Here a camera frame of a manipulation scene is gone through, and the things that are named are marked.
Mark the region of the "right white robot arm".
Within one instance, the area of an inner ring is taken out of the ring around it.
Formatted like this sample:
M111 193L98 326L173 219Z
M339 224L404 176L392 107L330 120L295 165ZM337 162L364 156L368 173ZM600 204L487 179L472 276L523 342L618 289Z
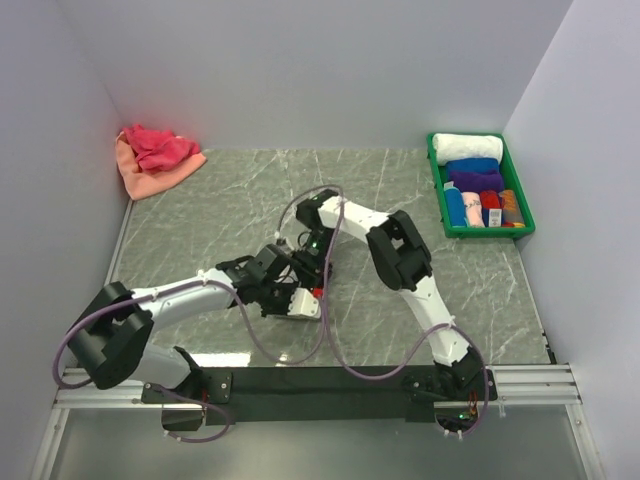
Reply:
M455 322L442 299L431 266L431 254L410 216L398 210L382 213L344 198L336 185L313 187L288 204L295 218L308 232L308 239L292 254L299 280L312 280L322 290L320 315L327 340L336 360L348 373L369 377L346 364L329 326L328 283L331 256L340 233L363 242L369 249L379 280L398 293L417 320L422 334L395 369L378 375L378 380L400 373L423 343L428 343L434 360L435 381L443 396L438 401L464 399L472 392L487 402L491 399L491 378L479 348Z

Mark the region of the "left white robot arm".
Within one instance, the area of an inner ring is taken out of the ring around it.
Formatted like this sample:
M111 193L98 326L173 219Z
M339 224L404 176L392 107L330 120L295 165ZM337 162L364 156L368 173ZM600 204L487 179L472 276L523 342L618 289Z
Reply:
M129 290L107 285L65 337L80 366L100 390L128 379L165 387L180 402L201 388L200 369L186 351L149 343L153 330L211 311L270 299L291 257L275 244L256 255L222 262L186 280Z

